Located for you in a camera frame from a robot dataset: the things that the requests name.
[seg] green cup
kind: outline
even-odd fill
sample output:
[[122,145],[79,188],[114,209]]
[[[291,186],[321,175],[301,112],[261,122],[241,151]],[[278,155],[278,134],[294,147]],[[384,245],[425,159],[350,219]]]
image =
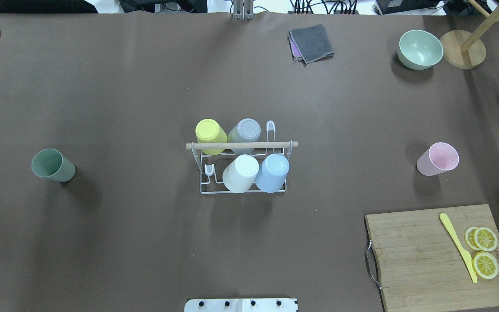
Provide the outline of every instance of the green cup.
[[66,182],[73,178],[76,168],[60,151],[47,148],[32,159],[32,172],[40,178]]

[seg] cutting board handle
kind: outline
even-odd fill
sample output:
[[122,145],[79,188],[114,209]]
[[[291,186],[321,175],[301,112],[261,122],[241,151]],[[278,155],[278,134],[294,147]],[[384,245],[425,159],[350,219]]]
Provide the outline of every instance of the cutting board handle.
[[371,275],[371,278],[375,281],[376,287],[378,287],[379,290],[382,290],[382,285],[378,280],[376,280],[376,278],[373,276],[373,273],[371,273],[371,268],[369,267],[369,251],[371,251],[371,254],[373,254],[372,239],[369,239],[369,246],[365,249],[365,264],[367,265],[367,272],[369,273],[369,275]]

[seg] round wooden base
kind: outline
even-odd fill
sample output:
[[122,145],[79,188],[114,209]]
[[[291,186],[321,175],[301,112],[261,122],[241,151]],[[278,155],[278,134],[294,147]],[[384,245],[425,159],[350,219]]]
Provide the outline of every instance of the round wooden base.
[[461,69],[479,67],[486,57],[485,44],[478,39],[464,53],[461,53],[461,44],[472,34],[465,30],[452,30],[445,33],[440,42],[444,47],[444,59],[451,65]]

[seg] yellow cup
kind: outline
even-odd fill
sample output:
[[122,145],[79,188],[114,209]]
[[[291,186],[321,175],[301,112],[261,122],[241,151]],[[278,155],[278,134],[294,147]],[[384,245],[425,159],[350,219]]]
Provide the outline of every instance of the yellow cup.
[[[226,132],[213,119],[204,119],[196,126],[196,138],[198,143],[226,143]],[[208,155],[217,155],[224,149],[203,149],[202,152]]]

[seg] yellow lemon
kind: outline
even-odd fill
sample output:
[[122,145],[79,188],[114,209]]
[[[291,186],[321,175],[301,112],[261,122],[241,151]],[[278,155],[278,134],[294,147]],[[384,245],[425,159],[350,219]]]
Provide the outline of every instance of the yellow lemon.
[[493,251],[498,245],[498,236],[487,227],[478,227],[473,232],[473,240],[479,249]]
[[493,279],[498,275],[498,261],[486,251],[479,251],[473,258],[473,269],[481,278]]
[[465,243],[471,247],[472,250],[480,251],[481,249],[477,247],[477,244],[475,243],[475,239],[473,237],[475,230],[477,227],[470,227],[465,231]]

